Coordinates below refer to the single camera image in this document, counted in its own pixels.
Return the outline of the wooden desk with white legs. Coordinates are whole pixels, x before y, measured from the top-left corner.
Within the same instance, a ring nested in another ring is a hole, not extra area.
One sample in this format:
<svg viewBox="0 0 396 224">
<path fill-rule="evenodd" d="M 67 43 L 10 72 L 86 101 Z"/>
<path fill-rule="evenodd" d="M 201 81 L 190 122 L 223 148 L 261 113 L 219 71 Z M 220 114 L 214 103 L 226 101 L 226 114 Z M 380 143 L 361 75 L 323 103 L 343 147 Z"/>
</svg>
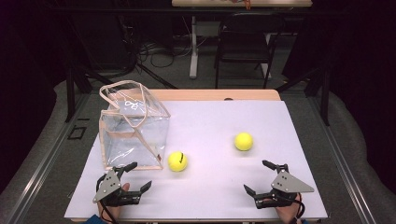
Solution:
<svg viewBox="0 0 396 224">
<path fill-rule="evenodd" d="M 250 0 L 250 2 L 254 9 L 265 7 L 286 9 L 312 6 L 312 0 Z M 246 9 L 243 0 L 172 0 L 172 6 L 181 9 Z M 196 79 L 198 72 L 197 27 L 196 16 L 191 16 L 191 79 Z"/>
</svg>

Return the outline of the person's right hand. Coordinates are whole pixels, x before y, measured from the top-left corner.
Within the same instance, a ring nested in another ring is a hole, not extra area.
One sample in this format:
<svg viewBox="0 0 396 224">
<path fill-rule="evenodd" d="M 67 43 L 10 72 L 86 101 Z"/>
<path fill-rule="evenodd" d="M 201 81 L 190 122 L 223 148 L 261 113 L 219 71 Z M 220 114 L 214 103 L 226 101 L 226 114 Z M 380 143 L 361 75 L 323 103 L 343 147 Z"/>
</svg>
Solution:
<svg viewBox="0 0 396 224">
<path fill-rule="evenodd" d="M 276 207 L 276 213 L 284 224 L 290 224 L 290 222 L 300 214 L 300 210 L 301 210 L 301 206 L 299 205 L 299 201 L 301 200 L 300 193 L 296 195 L 295 200 L 296 203 L 293 203 L 290 206 Z"/>
</svg>

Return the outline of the clear plastic tote bag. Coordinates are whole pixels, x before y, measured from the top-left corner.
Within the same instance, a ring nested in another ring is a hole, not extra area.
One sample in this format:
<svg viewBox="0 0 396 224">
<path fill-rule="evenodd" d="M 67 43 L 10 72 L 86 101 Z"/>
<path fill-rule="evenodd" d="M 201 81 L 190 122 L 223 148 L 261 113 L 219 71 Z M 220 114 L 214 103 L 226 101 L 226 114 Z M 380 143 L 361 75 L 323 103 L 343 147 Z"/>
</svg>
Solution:
<svg viewBox="0 0 396 224">
<path fill-rule="evenodd" d="M 171 115 L 144 85 L 124 80 L 100 88 L 108 108 L 101 111 L 99 139 L 106 168 L 132 162 L 139 170 L 163 168 Z"/>
</svg>

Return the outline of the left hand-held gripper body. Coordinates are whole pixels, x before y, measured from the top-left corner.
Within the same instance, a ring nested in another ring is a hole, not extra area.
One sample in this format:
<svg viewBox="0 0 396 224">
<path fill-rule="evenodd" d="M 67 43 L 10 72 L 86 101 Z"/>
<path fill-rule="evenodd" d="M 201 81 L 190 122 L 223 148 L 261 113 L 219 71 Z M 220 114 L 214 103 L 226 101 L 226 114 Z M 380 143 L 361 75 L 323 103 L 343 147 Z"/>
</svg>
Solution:
<svg viewBox="0 0 396 224">
<path fill-rule="evenodd" d="M 123 189 L 120 178 L 124 172 L 123 168 L 112 168 L 101 176 L 97 181 L 96 193 L 92 201 L 110 207 L 139 204 L 144 188 L 135 191 Z"/>
</svg>

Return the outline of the aluminium floor rail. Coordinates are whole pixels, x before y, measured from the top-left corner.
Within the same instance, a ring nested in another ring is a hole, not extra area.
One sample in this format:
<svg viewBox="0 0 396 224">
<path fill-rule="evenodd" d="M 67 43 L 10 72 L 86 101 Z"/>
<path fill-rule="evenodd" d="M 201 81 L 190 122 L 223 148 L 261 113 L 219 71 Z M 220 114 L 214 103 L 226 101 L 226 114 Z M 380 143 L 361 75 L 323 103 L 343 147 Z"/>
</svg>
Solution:
<svg viewBox="0 0 396 224">
<path fill-rule="evenodd" d="M 65 212 L 95 138 L 96 99 L 78 97 L 76 113 L 64 121 L 64 103 L 55 106 L 21 169 L 0 195 L 0 224 L 75 224 Z"/>
<path fill-rule="evenodd" d="M 321 127 L 321 130 L 325 133 L 326 138 L 330 144 L 330 152 L 332 154 L 332 159 L 337 167 L 338 173 L 340 174 L 344 185 L 346 187 L 349 198 L 354 204 L 355 210 L 357 211 L 361 223 L 362 224 L 377 224 L 375 217 L 369 208 L 368 203 L 366 202 L 363 194 L 361 192 L 361 188 L 358 186 L 358 183 L 352 174 L 344 155 L 342 154 L 341 148 L 339 147 L 330 126 L 327 126 L 323 121 L 320 111 L 319 104 L 317 100 L 313 97 L 307 98 L 308 103 L 310 104 L 311 109 L 313 110 L 315 117 Z"/>
</svg>

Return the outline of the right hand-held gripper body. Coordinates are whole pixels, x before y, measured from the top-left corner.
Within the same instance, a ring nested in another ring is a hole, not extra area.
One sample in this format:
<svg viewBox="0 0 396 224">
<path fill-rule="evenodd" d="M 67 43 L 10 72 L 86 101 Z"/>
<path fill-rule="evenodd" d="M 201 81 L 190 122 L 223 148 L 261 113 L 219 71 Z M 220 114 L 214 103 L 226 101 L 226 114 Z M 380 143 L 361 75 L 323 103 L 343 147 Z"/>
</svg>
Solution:
<svg viewBox="0 0 396 224">
<path fill-rule="evenodd" d="M 271 183 L 272 189 L 267 193 L 253 192 L 253 200 L 258 209 L 267 207 L 286 207 L 297 203 L 302 209 L 304 204 L 296 197 L 303 192 L 313 192 L 314 189 L 304 181 L 282 170 Z"/>
</svg>

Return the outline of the black metal stand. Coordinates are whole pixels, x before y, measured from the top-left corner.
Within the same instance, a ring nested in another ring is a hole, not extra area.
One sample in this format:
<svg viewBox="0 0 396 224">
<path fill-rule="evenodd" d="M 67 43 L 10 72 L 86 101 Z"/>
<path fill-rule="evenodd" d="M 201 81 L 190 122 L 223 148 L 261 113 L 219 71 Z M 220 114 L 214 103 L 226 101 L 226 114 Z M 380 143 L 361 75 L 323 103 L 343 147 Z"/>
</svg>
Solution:
<svg viewBox="0 0 396 224">
<path fill-rule="evenodd" d="M 278 93 L 282 91 L 286 91 L 287 89 L 293 87 L 294 85 L 298 84 L 299 82 L 303 81 L 307 78 L 313 78 L 316 80 L 313 84 L 308 84 L 305 88 L 305 95 L 306 96 L 315 96 L 318 92 L 318 89 L 315 89 L 314 86 L 320 83 L 321 87 L 321 95 L 320 95 L 320 109 L 319 114 L 322 118 L 324 124 L 326 126 L 330 125 L 328 119 L 328 109 L 329 109 L 329 96 L 330 96 L 330 76 L 331 76 L 331 69 L 326 67 L 318 67 L 314 68 L 313 70 L 298 76 L 294 79 L 290 79 L 286 84 L 283 84 L 276 88 Z"/>
<path fill-rule="evenodd" d="M 101 83 L 107 85 L 111 84 L 111 81 L 99 75 L 98 73 L 91 70 L 88 66 L 77 61 L 72 61 L 66 72 L 66 91 L 67 91 L 67 117 L 66 122 L 69 122 L 76 113 L 76 102 L 75 102 L 75 87 L 84 93 L 92 92 L 92 84 L 89 78 L 96 79 Z"/>
</svg>

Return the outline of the yellow tennis ball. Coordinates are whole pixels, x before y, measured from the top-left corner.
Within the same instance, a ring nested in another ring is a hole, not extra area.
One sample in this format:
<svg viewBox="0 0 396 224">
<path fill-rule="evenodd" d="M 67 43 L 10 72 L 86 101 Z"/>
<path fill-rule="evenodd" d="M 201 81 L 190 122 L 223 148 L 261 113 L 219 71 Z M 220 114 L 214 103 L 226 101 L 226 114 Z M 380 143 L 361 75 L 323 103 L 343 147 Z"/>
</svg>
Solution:
<svg viewBox="0 0 396 224">
<path fill-rule="evenodd" d="M 173 152 L 168 157 L 168 167 L 173 172 L 183 171 L 187 167 L 187 164 L 188 158 L 181 151 Z"/>
<path fill-rule="evenodd" d="M 253 146 L 253 137 L 249 133 L 239 133 L 234 138 L 234 146 L 241 151 L 248 151 Z"/>
</svg>

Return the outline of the white table mat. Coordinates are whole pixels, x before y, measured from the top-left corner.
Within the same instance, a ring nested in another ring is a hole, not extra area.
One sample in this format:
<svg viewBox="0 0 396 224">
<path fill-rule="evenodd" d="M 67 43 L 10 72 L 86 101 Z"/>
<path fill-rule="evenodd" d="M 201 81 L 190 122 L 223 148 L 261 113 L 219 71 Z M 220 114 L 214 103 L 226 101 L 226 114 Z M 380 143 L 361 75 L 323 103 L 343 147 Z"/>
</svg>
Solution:
<svg viewBox="0 0 396 224">
<path fill-rule="evenodd" d="M 138 169 L 122 176 L 132 189 L 151 181 L 138 205 L 123 207 L 123 221 L 253 221 L 276 218 L 271 208 L 256 208 L 247 185 L 268 192 L 276 172 L 267 160 L 287 164 L 290 173 L 315 184 L 301 143 L 282 101 L 168 101 L 171 114 L 166 153 L 182 151 L 182 172 Z M 249 133 L 253 146 L 238 150 L 234 138 Z"/>
</svg>

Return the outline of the black folding chair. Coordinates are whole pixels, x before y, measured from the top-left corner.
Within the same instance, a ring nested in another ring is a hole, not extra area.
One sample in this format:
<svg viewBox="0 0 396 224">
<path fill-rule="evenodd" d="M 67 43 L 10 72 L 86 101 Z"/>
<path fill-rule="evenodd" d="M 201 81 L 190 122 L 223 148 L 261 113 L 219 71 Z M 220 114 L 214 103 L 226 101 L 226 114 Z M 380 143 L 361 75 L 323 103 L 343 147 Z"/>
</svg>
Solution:
<svg viewBox="0 0 396 224">
<path fill-rule="evenodd" d="M 267 64 L 263 74 L 265 89 L 276 51 L 276 41 L 286 22 L 278 14 L 244 11 L 227 16 L 219 25 L 215 56 L 215 87 L 219 86 L 219 63 Z"/>
</svg>

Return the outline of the person's left hand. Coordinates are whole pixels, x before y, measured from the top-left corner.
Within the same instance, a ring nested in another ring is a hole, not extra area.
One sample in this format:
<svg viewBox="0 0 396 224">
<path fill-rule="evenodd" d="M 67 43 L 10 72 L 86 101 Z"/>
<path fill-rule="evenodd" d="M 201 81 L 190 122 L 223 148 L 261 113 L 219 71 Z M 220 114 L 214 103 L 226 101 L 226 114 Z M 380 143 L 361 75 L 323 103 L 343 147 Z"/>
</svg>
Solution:
<svg viewBox="0 0 396 224">
<path fill-rule="evenodd" d="M 100 203 L 97 204 L 98 206 L 98 214 L 99 217 L 104 220 L 107 224 L 115 224 L 119 217 L 120 213 L 123 210 L 121 206 L 117 207 L 112 207 L 112 206 L 107 206 L 103 207 Z"/>
</svg>

